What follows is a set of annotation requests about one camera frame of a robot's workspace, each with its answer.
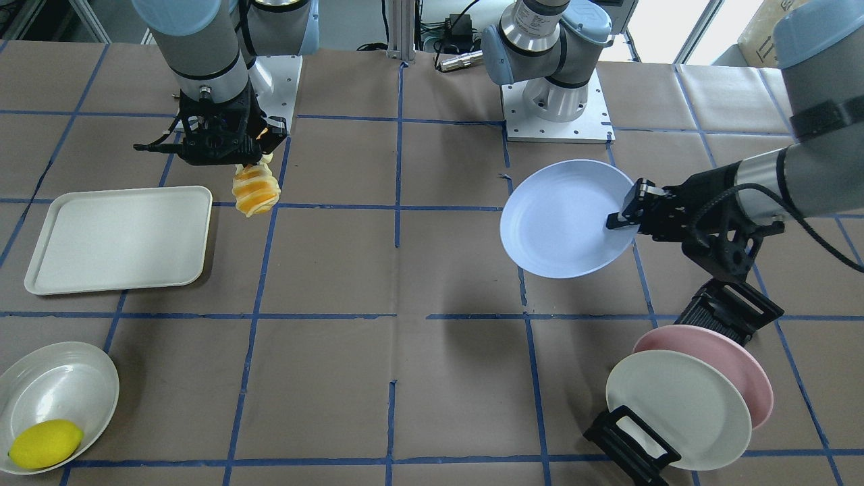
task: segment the label on robot arm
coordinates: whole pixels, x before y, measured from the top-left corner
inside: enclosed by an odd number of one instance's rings
[[[513,19],[520,29],[537,37],[551,34],[555,30],[559,18],[560,16],[541,16],[526,7],[524,3],[519,4],[519,8],[513,15]]]

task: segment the printed symbol on box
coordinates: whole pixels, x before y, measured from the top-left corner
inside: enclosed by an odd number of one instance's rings
[[[756,49],[756,55],[759,57],[760,61],[765,62],[765,59],[768,58],[768,55],[773,50],[774,50],[774,42],[772,41],[772,38],[770,36],[768,36],[768,38],[765,39],[765,42],[762,42],[762,45],[759,46],[758,49]]]

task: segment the pink plate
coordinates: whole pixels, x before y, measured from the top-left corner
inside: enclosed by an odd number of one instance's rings
[[[741,393],[750,410],[754,429],[771,416],[774,391],[768,375],[756,358],[728,337],[710,329],[672,324],[645,333],[636,342],[633,353],[648,349],[684,353],[717,369]]]

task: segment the blue joint cap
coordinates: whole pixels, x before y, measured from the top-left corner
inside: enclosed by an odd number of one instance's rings
[[[489,79],[499,86],[513,84],[513,68],[507,57],[507,46],[498,33],[498,28],[490,25],[483,29],[483,65]]]
[[[306,21],[306,32],[300,44],[299,55],[314,54],[321,45],[321,31],[318,29],[318,0],[312,0],[309,5],[309,19]]]
[[[811,0],[774,27],[777,63],[795,66],[837,44],[864,25],[862,0]]]
[[[221,0],[132,0],[132,6],[147,26],[174,37],[201,32],[216,18]]]
[[[588,0],[571,0],[561,22],[567,30],[598,46],[606,45],[612,33],[609,14]]]

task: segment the croissant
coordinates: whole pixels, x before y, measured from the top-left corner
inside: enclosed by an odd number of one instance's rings
[[[270,211],[279,201],[282,191],[267,163],[272,155],[264,156],[258,165],[237,165],[232,192],[237,198],[235,208],[246,217]]]

